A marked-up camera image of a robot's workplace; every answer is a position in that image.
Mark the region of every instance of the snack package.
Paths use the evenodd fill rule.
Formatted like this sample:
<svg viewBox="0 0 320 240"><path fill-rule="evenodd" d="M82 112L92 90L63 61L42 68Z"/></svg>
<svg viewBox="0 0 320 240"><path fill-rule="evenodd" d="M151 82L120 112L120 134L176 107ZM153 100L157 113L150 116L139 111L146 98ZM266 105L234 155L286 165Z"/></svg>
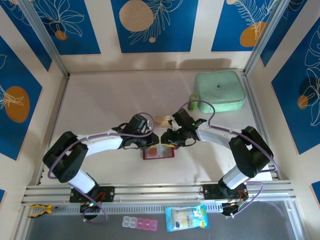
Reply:
<svg viewBox="0 0 320 240"><path fill-rule="evenodd" d="M165 209L165 219L168 232L192 228L209 228L205 205L184 208L167 207Z"/></svg>

